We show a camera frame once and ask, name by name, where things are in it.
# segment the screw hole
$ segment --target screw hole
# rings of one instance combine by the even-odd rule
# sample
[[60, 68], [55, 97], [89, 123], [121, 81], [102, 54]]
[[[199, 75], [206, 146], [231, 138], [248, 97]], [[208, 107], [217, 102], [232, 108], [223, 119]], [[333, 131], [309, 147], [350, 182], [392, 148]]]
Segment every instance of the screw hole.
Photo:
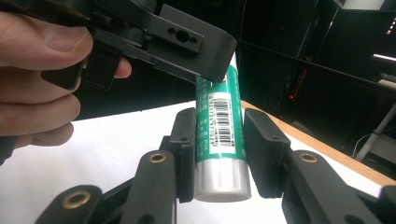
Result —
[[182, 43], [186, 43], [190, 39], [190, 35], [185, 31], [177, 31], [176, 39]]
[[64, 197], [63, 206], [65, 209], [74, 209], [82, 206], [91, 198], [91, 194], [86, 190], [79, 190]]
[[302, 161], [306, 161], [306, 162], [317, 162], [318, 161], [318, 158], [316, 158], [315, 156], [313, 156], [311, 154], [307, 154], [307, 153], [300, 154], [299, 157]]
[[148, 160], [151, 162], [162, 162], [162, 161], [165, 161], [165, 159], [166, 159], [165, 154], [157, 153], [157, 154], [151, 155]]

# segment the dark background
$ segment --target dark background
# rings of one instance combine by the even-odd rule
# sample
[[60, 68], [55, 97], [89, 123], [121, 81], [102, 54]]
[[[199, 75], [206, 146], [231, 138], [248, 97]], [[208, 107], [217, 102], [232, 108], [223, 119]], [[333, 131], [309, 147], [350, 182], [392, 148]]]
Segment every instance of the dark background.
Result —
[[[362, 147], [367, 138], [358, 140], [371, 133], [396, 102], [396, 91], [376, 84], [381, 72], [396, 75], [395, 63], [372, 58], [375, 53], [396, 58], [396, 28], [386, 34], [396, 17], [394, 1], [387, 0], [381, 10], [343, 10], [333, 0], [157, 2], [212, 23], [239, 41], [242, 100], [348, 156]], [[342, 73], [300, 66], [245, 42]], [[76, 92], [81, 101], [78, 119], [195, 100], [193, 84], [130, 61], [133, 74], [115, 80], [110, 91], [81, 85]], [[388, 135], [396, 137], [395, 126], [393, 119]]]

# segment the fingernail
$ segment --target fingernail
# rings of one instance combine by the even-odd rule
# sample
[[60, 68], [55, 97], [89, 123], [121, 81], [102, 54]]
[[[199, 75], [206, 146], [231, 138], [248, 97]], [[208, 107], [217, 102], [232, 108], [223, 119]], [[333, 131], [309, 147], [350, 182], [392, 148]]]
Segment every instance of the fingernail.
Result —
[[85, 38], [88, 30], [85, 27], [54, 27], [45, 34], [45, 43], [50, 49], [61, 52], [73, 51]]

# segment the mounting hole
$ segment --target mounting hole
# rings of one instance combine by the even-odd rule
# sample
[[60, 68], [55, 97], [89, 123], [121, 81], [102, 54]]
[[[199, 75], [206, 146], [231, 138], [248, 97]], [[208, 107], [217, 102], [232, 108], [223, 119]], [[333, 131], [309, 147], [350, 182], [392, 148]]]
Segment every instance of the mounting hole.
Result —
[[174, 28], [169, 28], [168, 29], [168, 34], [169, 35], [174, 35], [176, 33], [176, 30]]
[[154, 217], [150, 215], [143, 215], [139, 220], [137, 221], [137, 224], [154, 224]]
[[148, 160], [151, 162], [162, 162], [162, 161], [165, 161], [165, 159], [166, 159], [165, 154], [156, 153], [156, 154], [151, 155]]
[[63, 207], [65, 209], [78, 208], [89, 201], [90, 198], [91, 194], [87, 190], [79, 190], [64, 197]]
[[308, 153], [300, 154], [299, 157], [302, 161], [306, 161], [306, 162], [317, 162], [318, 161], [318, 158], [316, 158], [315, 156], [308, 154]]
[[176, 39], [180, 42], [186, 43], [190, 39], [189, 33], [185, 31], [177, 31], [176, 32]]
[[364, 224], [364, 221], [362, 221], [359, 217], [356, 217], [356, 216], [353, 216], [353, 215], [346, 215], [344, 220], [348, 224]]

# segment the barcode label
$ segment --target barcode label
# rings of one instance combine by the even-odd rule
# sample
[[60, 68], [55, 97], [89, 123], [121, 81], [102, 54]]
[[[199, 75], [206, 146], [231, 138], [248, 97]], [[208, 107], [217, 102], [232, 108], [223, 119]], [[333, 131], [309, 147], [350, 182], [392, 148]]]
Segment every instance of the barcode label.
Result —
[[231, 94], [209, 94], [210, 153], [235, 153]]

